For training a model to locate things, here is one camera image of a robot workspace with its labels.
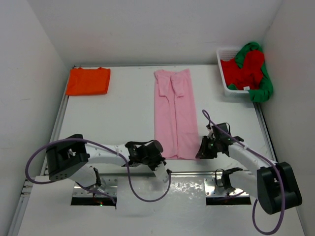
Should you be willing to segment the pink t shirt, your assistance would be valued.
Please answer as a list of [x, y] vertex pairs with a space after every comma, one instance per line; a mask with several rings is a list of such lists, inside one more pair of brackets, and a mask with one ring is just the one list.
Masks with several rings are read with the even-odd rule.
[[163, 156], [194, 160], [200, 139], [190, 70], [157, 70], [154, 76], [154, 132]]

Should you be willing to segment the red t shirt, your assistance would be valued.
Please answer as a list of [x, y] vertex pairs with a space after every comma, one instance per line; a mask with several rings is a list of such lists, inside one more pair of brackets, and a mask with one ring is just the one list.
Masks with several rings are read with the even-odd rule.
[[246, 53], [242, 66], [236, 63], [236, 58], [229, 61], [221, 60], [222, 71], [226, 86], [230, 90], [259, 89], [263, 78], [261, 67], [264, 54], [258, 50]]

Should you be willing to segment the orange t shirt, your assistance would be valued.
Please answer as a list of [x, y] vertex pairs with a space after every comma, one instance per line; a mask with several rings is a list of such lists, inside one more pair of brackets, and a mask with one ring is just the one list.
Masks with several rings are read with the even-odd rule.
[[108, 68], [83, 69], [79, 67], [71, 69], [65, 94], [67, 96], [106, 94], [110, 78], [111, 69]]

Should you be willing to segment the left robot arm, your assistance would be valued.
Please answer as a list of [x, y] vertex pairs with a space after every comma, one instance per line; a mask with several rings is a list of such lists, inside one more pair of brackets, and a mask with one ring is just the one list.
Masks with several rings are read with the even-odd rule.
[[46, 148], [48, 176], [50, 181], [69, 178], [85, 188], [93, 188], [103, 185], [94, 164], [130, 168], [144, 165], [158, 180], [167, 182], [169, 173], [162, 152], [162, 145], [157, 140], [99, 147], [84, 142], [83, 135], [75, 134]]

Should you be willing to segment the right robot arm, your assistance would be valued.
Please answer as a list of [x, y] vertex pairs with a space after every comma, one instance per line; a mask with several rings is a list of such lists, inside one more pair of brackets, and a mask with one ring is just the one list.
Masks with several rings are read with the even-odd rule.
[[214, 159], [219, 153], [241, 163], [244, 168], [235, 167], [222, 171], [215, 178], [216, 190], [229, 194], [239, 188], [255, 197], [267, 214], [297, 207], [302, 204], [302, 196], [292, 167], [286, 162], [260, 159], [244, 140], [226, 135], [220, 138], [203, 136], [197, 159]]

